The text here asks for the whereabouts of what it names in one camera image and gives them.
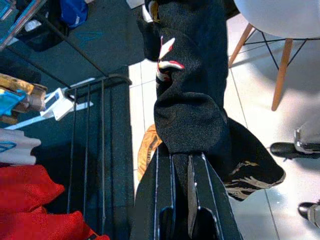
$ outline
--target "gray pants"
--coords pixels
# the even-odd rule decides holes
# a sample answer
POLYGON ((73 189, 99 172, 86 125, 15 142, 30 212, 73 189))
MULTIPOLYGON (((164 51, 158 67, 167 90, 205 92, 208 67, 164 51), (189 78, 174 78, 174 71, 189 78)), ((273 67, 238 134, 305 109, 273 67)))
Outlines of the gray pants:
POLYGON ((314 204, 309 208, 308 219, 311 223, 320 228, 320 205, 314 204))

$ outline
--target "clothing store floor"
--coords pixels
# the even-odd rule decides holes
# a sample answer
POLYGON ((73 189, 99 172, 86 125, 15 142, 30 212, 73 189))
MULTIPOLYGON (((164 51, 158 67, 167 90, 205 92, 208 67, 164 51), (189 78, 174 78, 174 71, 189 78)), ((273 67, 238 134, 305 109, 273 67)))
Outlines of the clothing store floor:
MULTIPOLYGON (((228 55, 232 54, 248 22, 239 14, 227 21, 228 55)), ((267 39, 276 37, 267 35, 267 39)), ((255 32, 250 41, 263 41, 255 32)), ((295 42, 295 53, 301 42, 295 42)), ((284 42, 270 44, 275 59, 281 60, 284 42)), ((289 66, 281 103, 271 111, 277 68, 264 45, 244 46, 229 70, 224 107, 232 119, 247 127, 266 148, 275 142, 293 142, 294 129, 320 110, 320 41, 309 41, 289 66)), ((138 151, 145 131, 154 123, 156 101, 154 62, 144 60, 129 66, 130 112, 134 188, 138 187, 138 151)), ((244 202, 230 199, 236 221, 245 240, 318 240, 320 229, 303 219, 302 202, 320 199, 320 159, 284 161, 286 171, 277 187, 259 190, 244 202)))

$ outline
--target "person's foot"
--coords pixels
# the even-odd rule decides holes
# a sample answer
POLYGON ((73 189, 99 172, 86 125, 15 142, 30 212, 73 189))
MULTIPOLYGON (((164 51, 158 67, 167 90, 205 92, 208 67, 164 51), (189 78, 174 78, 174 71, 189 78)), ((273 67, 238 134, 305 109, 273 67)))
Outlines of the person's foot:
POLYGON ((320 228, 320 201, 318 203, 302 202, 299 204, 298 212, 301 217, 320 228))
POLYGON ((299 204, 298 212, 301 217, 308 220, 308 210, 313 206, 316 205, 314 202, 302 202, 299 204))

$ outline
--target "red fabric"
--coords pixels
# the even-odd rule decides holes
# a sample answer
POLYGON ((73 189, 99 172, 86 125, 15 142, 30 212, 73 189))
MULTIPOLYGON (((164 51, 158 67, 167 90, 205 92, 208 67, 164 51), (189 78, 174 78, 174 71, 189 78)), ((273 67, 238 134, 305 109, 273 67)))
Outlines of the red fabric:
MULTIPOLYGON (((95 234, 79 211, 47 214, 42 206, 64 191, 43 166, 0 168, 1 240, 86 240, 95 234)), ((110 240, 98 236, 97 240, 110 240)))
MULTIPOLYGON (((0 215, 1 240, 85 240, 92 234, 79 211, 64 215, 34 212, 0 215)), ((109 240, 107 236, 96 239, 109 240)))
POLYGON ((48 204, 65 190, 41 165, 0 168, 0 213, 30 212, 48 204))

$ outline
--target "orange garment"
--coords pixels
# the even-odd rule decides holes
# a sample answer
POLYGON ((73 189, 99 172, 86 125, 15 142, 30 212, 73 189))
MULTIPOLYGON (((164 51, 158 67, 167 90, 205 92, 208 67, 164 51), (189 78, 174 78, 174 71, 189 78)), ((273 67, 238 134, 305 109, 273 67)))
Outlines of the orange garment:
POLYGON ((157 134, 156 126, 152 124, 145 132, 138 152, 138 180, 140 181, 151 161, 152 152, 162 143, 157 134))

